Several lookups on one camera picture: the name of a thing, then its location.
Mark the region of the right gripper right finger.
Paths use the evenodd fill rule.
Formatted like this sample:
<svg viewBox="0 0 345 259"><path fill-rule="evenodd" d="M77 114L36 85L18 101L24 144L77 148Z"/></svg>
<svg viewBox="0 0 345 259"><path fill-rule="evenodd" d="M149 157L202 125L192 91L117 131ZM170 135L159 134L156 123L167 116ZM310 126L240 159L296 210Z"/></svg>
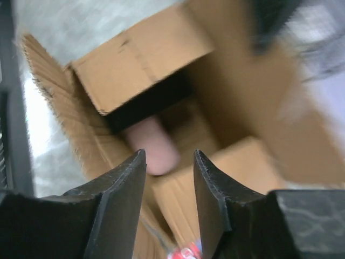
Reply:
<svg viewBox="0 0 345 259"><path fill-rule="evenodd" d="M262 195L194 153L203 258L344 258L344 191Z"/></svg>

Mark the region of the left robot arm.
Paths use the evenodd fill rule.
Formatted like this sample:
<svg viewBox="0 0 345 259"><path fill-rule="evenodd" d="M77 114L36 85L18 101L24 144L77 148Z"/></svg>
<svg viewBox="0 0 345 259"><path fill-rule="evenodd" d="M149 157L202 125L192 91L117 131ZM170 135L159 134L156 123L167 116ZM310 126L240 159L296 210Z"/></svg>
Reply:
<svg viewBox="0 0 345 259"><path fill-rule="evenodd" d="M344 72L344 1L251 1L255 54L279 40L307 70L307 80Z"/></svg>

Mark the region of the brown cardboard express box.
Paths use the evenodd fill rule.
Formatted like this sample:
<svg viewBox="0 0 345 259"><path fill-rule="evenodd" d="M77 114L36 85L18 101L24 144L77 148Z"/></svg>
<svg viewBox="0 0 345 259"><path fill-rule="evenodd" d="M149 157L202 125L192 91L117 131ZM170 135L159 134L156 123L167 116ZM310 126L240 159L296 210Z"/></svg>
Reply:
<svg viewBox="0 0 345 259"><path fill-rule="evenodd" d="M201 240L194 153L262 195L344 191L344 72L307 80L274 40L252 50L251 1L184 1L60 65L33 35L23 51L89 180L135 150L124 130L156 116L180 153L147 173L131 258L167 258Z"/></svg>

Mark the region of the red toothpaste box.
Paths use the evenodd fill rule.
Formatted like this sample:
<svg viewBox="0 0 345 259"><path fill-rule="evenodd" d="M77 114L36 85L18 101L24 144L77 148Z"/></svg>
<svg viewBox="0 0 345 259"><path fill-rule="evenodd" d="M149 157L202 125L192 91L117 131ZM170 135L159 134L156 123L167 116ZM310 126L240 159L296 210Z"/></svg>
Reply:
<svg viewBox="0 0 345 259"><path fill-rule="evenodd" d="M185 247L173 250L167 259L202 259L201 240L190 242Z"/></svg>

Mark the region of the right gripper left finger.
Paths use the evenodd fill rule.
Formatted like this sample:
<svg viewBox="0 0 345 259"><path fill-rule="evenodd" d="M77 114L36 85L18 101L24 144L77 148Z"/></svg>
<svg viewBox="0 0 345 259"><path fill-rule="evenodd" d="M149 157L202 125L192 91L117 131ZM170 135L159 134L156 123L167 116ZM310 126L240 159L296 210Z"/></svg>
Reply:
<svg viewBox="0 0 345 259"><path fill-rule="evenodd" d="M146 154L61 196L1 191L1 258L131 258Z"/></svg>

